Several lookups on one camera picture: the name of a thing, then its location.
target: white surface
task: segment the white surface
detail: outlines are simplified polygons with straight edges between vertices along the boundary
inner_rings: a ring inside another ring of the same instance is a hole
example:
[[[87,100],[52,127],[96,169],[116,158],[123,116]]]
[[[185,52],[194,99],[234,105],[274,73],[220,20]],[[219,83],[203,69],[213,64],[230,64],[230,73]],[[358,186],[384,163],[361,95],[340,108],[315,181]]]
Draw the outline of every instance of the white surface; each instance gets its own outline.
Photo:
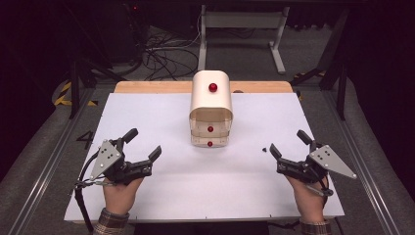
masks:
[[[190,142],[190,94],[111,94],[100,120],[92,156],[104,139],[116,139],[129,129],[139,131],[124,145],[126,159],[139,162],[161,145],[153,175],[140,186],[131,221],[274,219],[299,216],[293,189],[276,172],[271,143],[283,158],[304,161],[308,154],[297,137],[299,129],[311,138],[300,102],[294,93],[232,94],[234,121],[228,146],[198,148]],[[92,165],[86,172],[88,177]],[[335,191],[326,216],[344,215]],[[101,186],[83,190],[91,220],[105,206]],[[65,220],[83,220],[72,198]]]

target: human hand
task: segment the human hand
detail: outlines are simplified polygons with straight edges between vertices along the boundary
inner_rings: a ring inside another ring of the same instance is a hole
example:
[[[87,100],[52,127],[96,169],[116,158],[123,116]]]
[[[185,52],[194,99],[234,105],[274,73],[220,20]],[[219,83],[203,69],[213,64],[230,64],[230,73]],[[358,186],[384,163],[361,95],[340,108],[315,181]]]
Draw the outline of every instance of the human hand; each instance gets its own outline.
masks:
[[[108,212],[120,215],[127,214],[135,201],[135,194],[144,178],[131,181],[128,185],[117,184],[103,187],[106,209]]]
[[[286,176],[294,189],[294,197],[296,199],[297,208],[301,214],[303,222],[322,222],[324,221],[323,208],[324,198],[306,188],[304,183],[293,177]],[[324,177],[323,182],[327,185],[327,177]],[[321,189],[319,182],[312,185],[315,189]]]

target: sleeve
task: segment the sleeve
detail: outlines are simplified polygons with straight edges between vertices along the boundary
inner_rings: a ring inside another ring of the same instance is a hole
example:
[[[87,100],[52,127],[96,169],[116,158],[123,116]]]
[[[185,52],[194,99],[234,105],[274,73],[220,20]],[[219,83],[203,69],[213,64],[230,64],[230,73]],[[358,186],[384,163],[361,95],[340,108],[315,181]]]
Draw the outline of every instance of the sleeve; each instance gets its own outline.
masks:
[[[308,223],[300,219],[301,234],[302,235],[331,235],[332,228],[328,220],[324,222]]]
[[[123,234],[128,218],[129,213],[120,215],[103,209],[101,211],[101,216],[98,219],[98,223],[95,225],[94,235]]]

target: wooden edge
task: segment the wooden edge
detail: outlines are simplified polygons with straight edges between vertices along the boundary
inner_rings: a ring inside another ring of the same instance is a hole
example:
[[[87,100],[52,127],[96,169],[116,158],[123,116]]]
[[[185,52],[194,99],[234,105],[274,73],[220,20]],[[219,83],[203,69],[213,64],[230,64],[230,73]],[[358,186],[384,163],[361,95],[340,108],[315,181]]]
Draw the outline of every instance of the wooden edge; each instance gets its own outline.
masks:
[[[230,81],[231,91],[244,93],[292,93],[287,81]],[[192,81],[121,81],[114,93],[191,93]]]

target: red knob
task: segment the red knob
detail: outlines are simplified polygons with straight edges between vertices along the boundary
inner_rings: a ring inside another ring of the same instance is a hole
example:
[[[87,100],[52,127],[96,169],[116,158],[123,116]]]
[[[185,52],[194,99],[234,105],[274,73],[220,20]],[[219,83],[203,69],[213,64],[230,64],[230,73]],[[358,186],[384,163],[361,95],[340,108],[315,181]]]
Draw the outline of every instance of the red knob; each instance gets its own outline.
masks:
[[[216,92],[216,91],[217,91],[217,85],[216,85],[215,83],[211,83],[211,84],[208,86],[208,90],[209,90],[210,92]]]

